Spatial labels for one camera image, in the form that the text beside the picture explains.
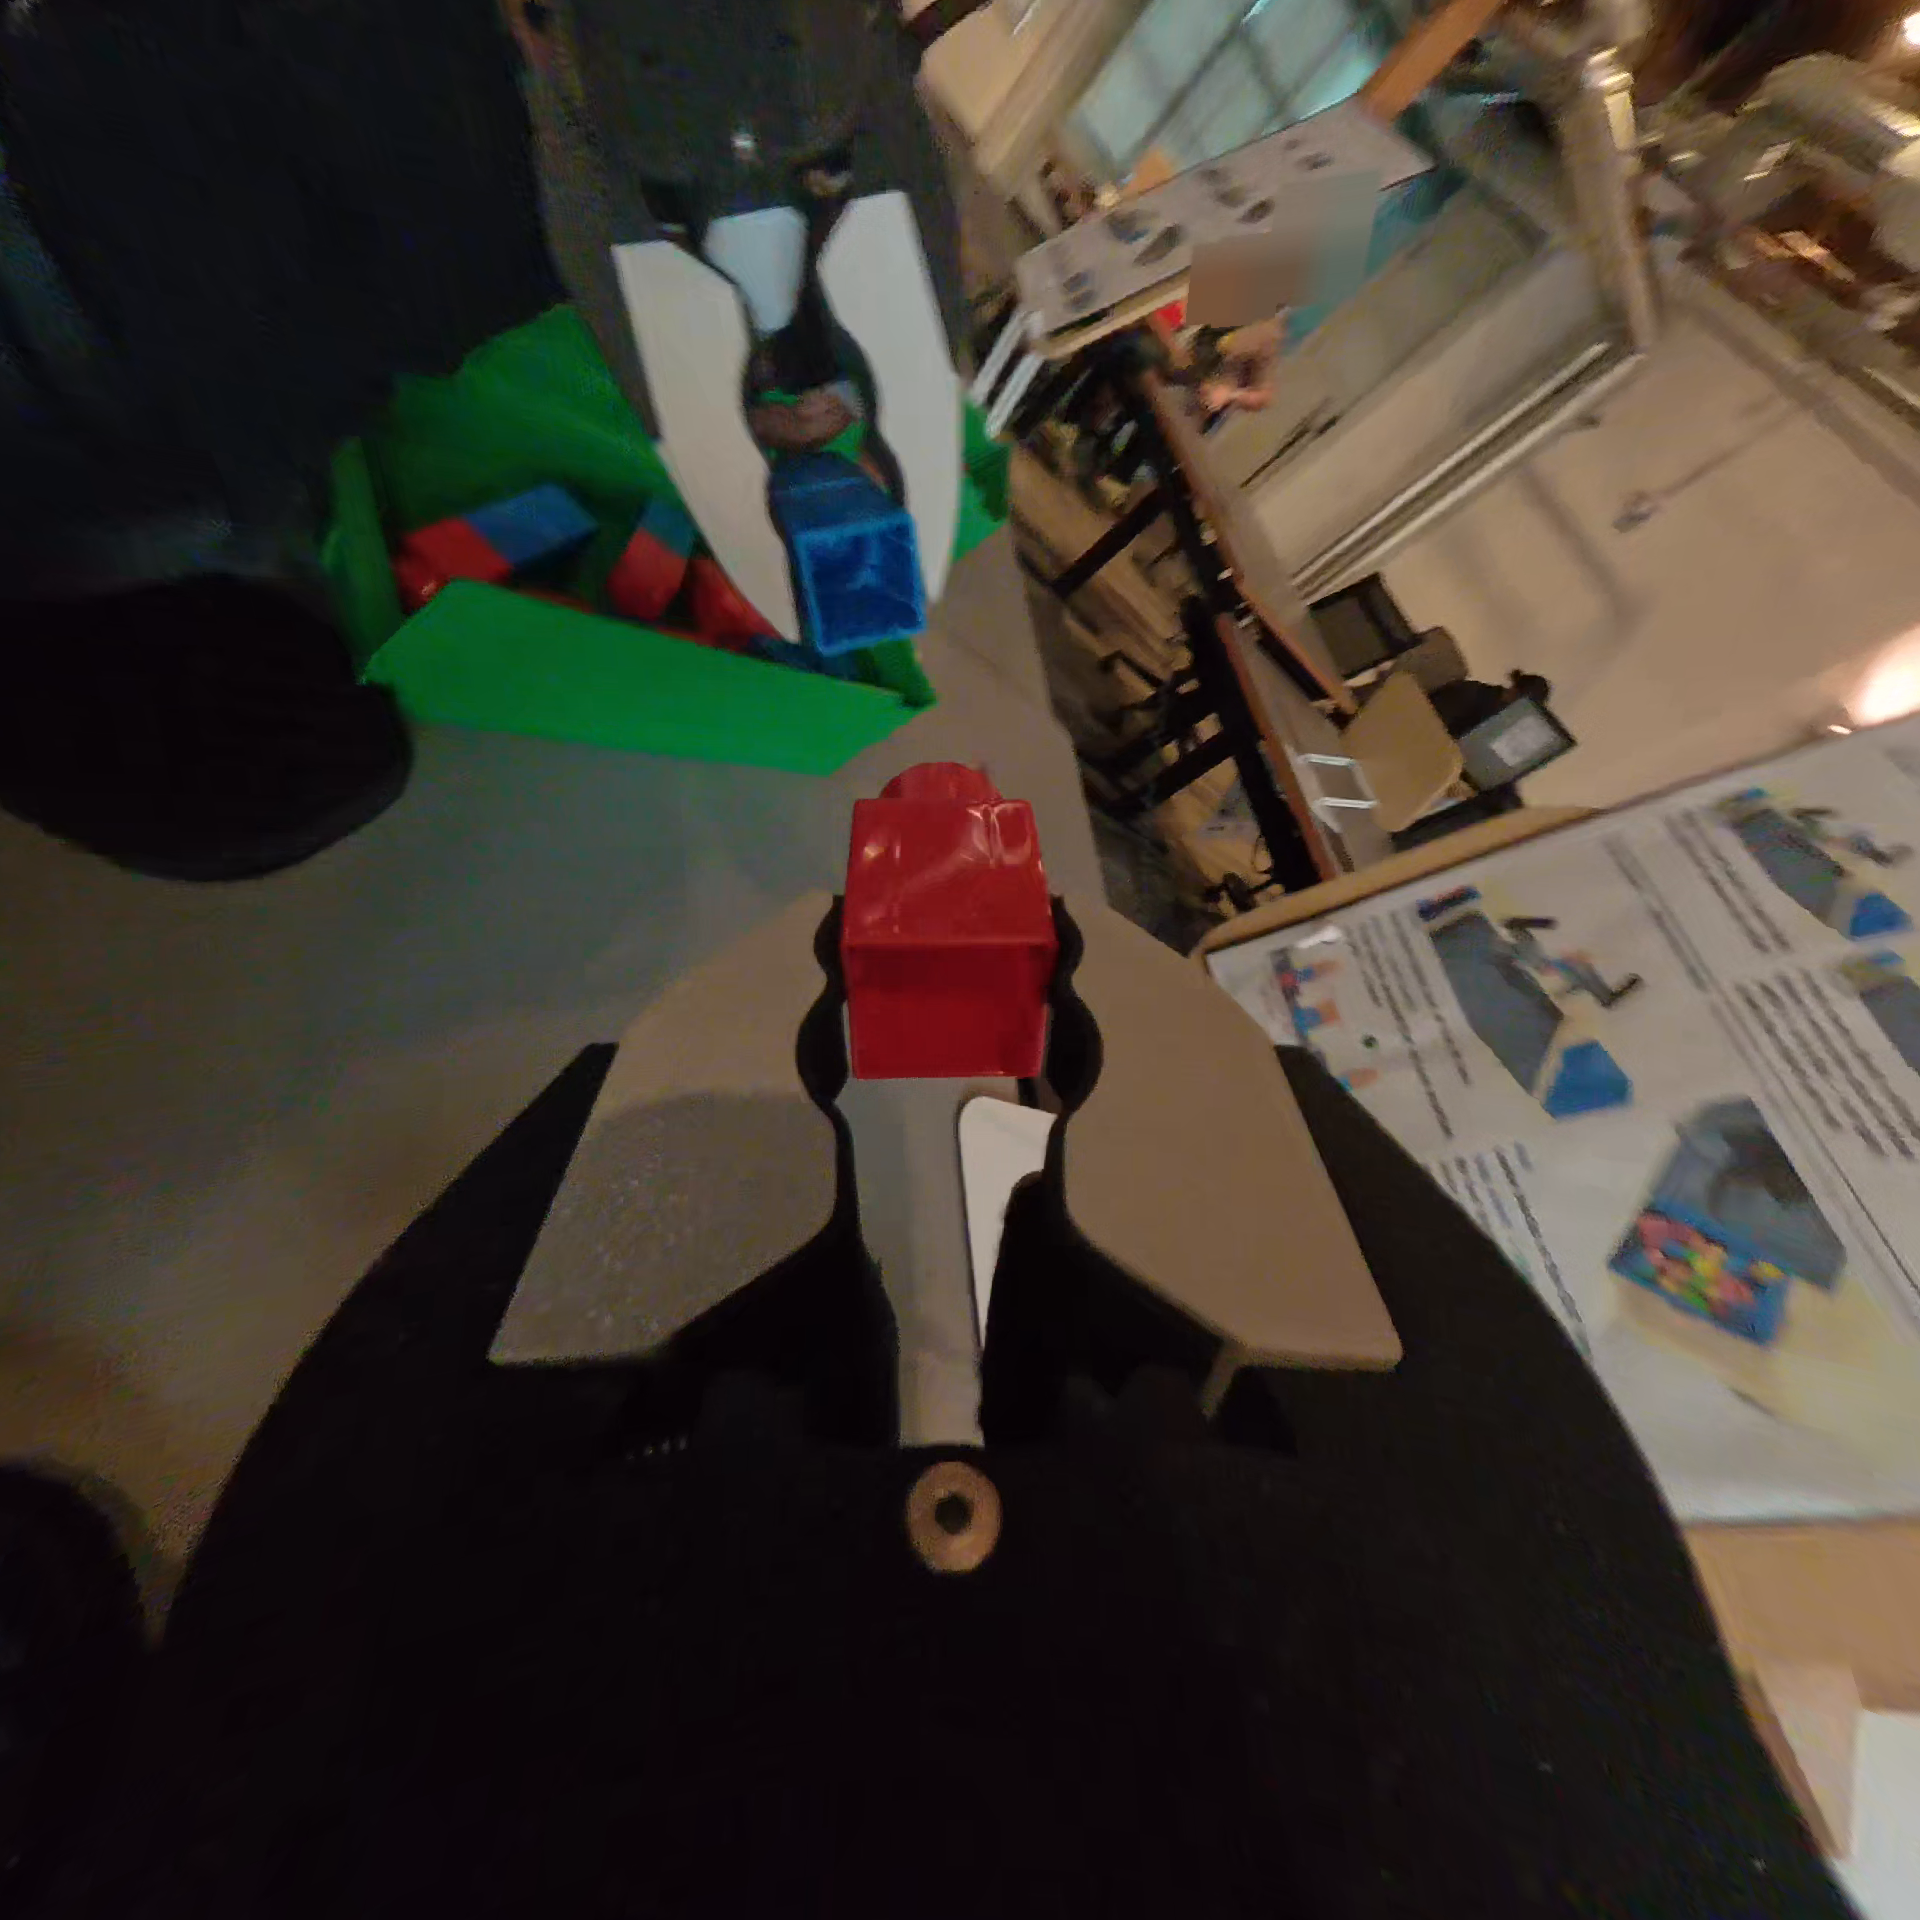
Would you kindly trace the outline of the framed wall picture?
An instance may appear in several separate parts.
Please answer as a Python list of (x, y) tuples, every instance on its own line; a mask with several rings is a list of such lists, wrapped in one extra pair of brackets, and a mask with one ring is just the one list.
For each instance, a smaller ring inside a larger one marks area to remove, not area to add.
[(1519, 785), (1577, 749), (1577, 736), (1542, 699), (1521, 694), (1456, 736), (1460, 778), (1477, 793)]

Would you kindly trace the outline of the green plastic bin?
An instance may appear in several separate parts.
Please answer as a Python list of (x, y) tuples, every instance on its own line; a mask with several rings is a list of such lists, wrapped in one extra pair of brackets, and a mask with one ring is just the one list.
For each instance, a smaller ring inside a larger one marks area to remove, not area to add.
[[(546, 483), (592, 519), (546, 595), (462, 581), (404, 606), (404, 535)], [(853, 653), (831, 675), (615, 614), (609, 573), (658, 501), (682, 504), (569, 304), (496, 334), (446, 376), (402, 378), (372, 425), (335, 452), (319, 544), (363, 680), (416, 723), (801, 775), (839, 772), (936, 705), (925, 635)]]

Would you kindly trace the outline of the wooden desk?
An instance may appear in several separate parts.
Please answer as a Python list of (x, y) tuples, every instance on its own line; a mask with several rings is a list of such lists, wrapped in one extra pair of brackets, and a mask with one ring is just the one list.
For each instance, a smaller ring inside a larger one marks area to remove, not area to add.
[(1180, 623), (1224, 746), (1285, 894), (1353, 872), (1340, 832), (1296, 764), (1339, 739), (1355, 699), (1267, 538), (1222, 485), (1210, 448), (1157, 365), (1129, 374), (1129, 403), (1190, 584)]

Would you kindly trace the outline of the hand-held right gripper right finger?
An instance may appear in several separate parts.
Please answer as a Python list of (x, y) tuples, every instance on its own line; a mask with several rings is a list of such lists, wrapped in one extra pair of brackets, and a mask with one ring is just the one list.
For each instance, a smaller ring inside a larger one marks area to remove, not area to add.
[(1047, 1076), (1073, 1226), (1237, 1364), (1392, 1372), (1403, 1339), (1277, 1044), (1096, 896), (1058, 906)]

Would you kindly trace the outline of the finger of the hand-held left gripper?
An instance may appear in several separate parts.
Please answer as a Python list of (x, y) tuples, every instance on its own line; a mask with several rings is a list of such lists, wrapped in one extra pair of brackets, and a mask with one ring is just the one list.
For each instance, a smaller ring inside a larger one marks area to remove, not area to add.
[(686, 512), (752, 609), (803, 635), (795, 572), (771, 514), (771, 463), (745, 407), (754, 335), (738, 286), (673, 242), (611, 250), (656, 444)]
[(872, 420), (899, 469), (934, 606), (961, 508), (964, 392), (908, 198), (891, 189), (849, 200), (819, 252), (819, 281), (870, 376)]

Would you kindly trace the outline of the person's left hand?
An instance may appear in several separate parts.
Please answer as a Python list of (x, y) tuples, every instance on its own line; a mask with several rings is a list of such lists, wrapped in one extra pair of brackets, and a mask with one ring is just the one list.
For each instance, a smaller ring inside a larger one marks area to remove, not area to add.
[(769, 390), (746, 405), (752, 440), (777, 457), (823, 452), (864, 422), (863, 395), (846, 379), (798, 394)]

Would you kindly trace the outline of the instruction poster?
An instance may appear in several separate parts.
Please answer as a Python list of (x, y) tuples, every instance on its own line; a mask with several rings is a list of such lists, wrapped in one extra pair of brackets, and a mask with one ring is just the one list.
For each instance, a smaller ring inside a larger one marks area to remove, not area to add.
[(1021, 311), (1036, 345), (1073, 352), (1134, 307), (1183, 299), (1233, 327), (1342, 297), (1363, 276), (1381, 200), (1432, 156), (1342, 102), (1094, 210), (1027, 252)]
[(1691, 1523), (1917, 1515), (1917, 725), (1206, 958), (1538, 1292)]

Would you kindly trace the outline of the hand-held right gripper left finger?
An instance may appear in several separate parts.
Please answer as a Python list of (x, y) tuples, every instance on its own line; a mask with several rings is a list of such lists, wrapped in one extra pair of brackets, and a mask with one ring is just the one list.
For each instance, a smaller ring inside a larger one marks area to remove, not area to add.
[(845, 1128), (804, 1076), (828, 892), (685, 972), (627, 1027), (491, 1360), (803, 1369), (859, 1323)]

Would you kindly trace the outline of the pile of block towers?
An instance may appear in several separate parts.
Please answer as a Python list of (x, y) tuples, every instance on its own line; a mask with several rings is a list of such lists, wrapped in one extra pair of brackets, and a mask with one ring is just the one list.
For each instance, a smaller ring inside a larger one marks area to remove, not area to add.
[(607, 528), (574, 491), (542, 483), (402, 534), (391, 567), (404, 614), (479, 584), (737, 655), (801, 660), (721, 567), (676, 491), (649, 491)]

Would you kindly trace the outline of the blue mega block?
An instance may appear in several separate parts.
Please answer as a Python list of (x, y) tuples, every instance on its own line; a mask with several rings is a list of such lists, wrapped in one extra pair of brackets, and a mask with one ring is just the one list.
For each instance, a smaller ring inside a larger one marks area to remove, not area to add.
[(845, 660), (925, 632), (912, 515), (860, 461), (825, 448), (782, 457), (769, 504), (809, 648)]

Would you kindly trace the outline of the red mega block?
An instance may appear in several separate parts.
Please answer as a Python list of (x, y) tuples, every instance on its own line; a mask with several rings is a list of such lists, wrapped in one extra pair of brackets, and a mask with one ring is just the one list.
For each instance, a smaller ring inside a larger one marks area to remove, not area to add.
[(1061, 938), (1034, 806), (963, 762), (920, 762), (853, 809), (839, 910), (860, 1081), (1031, 1080)]

